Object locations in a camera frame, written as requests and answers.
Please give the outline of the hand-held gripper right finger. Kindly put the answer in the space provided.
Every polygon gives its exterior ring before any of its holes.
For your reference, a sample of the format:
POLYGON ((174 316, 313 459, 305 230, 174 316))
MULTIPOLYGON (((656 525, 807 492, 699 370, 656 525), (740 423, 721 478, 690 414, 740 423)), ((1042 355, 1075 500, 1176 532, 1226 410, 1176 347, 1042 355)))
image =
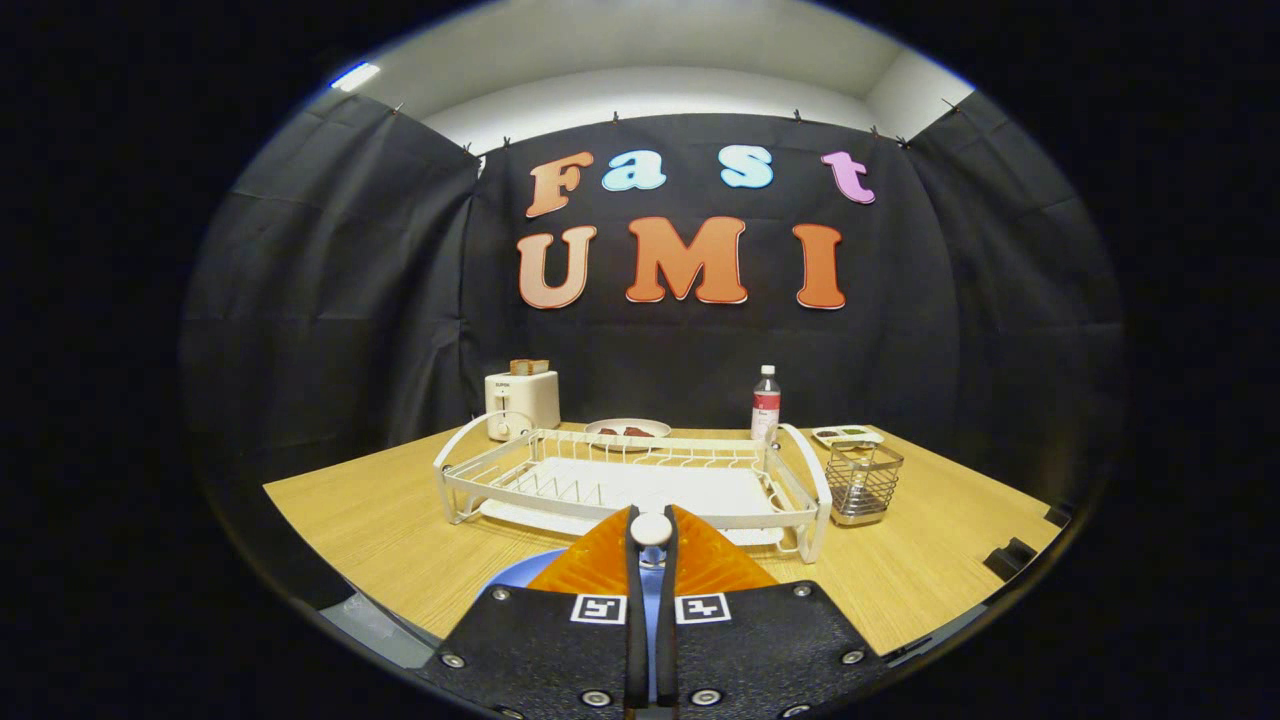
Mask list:
POLYGON ((659 706, 677 719, 820 716, 883 683, 888 664, 815 582, 778 582, 695 514, 666 516, 659 706))

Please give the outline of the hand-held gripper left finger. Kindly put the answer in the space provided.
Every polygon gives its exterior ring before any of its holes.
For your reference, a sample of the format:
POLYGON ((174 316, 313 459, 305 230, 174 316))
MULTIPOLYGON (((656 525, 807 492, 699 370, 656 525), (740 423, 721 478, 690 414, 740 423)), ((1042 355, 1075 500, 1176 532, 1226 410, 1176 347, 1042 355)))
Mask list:
POLYGON ((637 515, 608 516, 526 585, 485 588, 416 678, 506 719, 631 719, 649 703, 637 515))

